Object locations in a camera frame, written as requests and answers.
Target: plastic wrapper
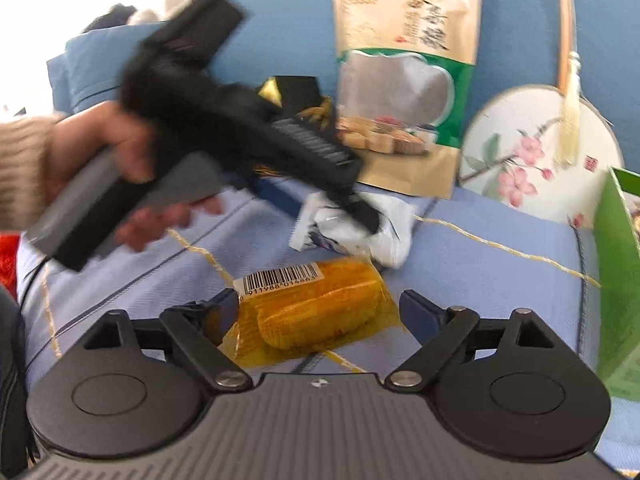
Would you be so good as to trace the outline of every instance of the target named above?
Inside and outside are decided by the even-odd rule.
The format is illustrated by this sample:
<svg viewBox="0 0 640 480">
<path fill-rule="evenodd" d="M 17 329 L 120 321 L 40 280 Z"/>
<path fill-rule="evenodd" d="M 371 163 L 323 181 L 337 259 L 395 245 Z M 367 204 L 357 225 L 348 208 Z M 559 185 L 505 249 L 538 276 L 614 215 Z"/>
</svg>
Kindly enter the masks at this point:
<svg viewBox="0 0 640 480">
<path fill-rule="evenodd" d="M 338 348 L 401 324 L 382 277 L 359 258 L 256 272 L 234 287 L 238 321 L 220 350 L 242 368 Z"/>
<path fill-rule="evenodd" d="M 481 0 L 333 0 L 337 126 L 363 184 L 450 198 Z"/>
<path fill-rule="evenodd" d="M 306 198 L 289 240 L 290 247 L 297 251 L 324 247 L 399 269 L 411 249 L 415 207 L 393 196 L 361 195 L 380 211 L 380 228 L 375 234 L 371 235 L 324 193 L 318 192 Z"/>
</svg>

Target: hand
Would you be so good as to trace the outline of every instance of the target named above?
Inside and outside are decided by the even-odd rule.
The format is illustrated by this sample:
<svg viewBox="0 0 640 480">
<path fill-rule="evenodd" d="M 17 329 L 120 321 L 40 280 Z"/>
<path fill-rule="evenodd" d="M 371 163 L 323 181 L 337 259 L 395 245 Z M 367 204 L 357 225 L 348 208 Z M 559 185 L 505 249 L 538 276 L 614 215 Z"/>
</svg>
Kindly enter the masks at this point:
<svg viewBox="0 0 640 480">
<path fill-rule="evenodd" d="M 124 111 L 117 102 L 103 102 L 60 121 L 54 127 L 47 156 L 47 204 L 55 200 L 103 146 L 113 146 L 116 163 L 124 178 L 136 184 L 152 180 L 154 170 L 149 153 L 152 138 L 152 127 Z M 159 240 L 168 227 L 187 227 L 191 221 L 191 208 L 195 206 L 202 206 L 210 214 L 222 212 L 217 197 L 196 204 L 175 204 L 164 211 L 141 209 L 118 228 L 116 241 L 142 251 L 149 242 Z"/>
</svg>

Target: barcode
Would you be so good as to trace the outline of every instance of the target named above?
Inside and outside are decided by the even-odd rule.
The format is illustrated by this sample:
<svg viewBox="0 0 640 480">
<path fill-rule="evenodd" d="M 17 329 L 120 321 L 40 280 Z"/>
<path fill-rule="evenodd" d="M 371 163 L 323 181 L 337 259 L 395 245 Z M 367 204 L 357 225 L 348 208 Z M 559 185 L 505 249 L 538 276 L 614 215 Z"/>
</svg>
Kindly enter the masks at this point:
<svg viewBox="0 0 640 480">
<path fill-rule="evenodd" d="M 239 296 L 254 296 L 302 283 L 316 282 L 323 278 L 318 264 L 305 264 L 254 272 L 240 280 L 235 280 L 234 288 Z"/>
</svg>

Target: yellow packaged snack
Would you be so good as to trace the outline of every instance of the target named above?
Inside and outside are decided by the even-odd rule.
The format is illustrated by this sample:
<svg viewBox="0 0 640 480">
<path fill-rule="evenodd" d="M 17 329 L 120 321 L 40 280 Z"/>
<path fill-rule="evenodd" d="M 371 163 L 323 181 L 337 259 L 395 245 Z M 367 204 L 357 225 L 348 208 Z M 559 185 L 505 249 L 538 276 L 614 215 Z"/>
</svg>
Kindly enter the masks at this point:
<svg viewBox="0 0 640 480">
<path fill-rule="evenodd" d="M 238 322 L 220 349 L 244 368 L 338 348 L 401 324 L 382 277 L 359 258 L 256 272 L 234 287 Z"/>
</svg>

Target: beige knit sleeve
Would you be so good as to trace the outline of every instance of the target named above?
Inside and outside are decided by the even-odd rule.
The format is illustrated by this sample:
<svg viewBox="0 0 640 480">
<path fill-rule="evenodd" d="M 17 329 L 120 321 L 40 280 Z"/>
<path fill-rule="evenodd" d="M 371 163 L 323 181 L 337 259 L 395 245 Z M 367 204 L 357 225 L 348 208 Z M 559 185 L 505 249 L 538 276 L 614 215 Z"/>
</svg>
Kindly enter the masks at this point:
<svg viewBox="0 0 640 480">
<path fill-rule="evenodd" d="M 22 231 L 44 211 L 49 139 L 54 124 L 61 118 L 0 123 L 0 232 Z"/>
</svg>

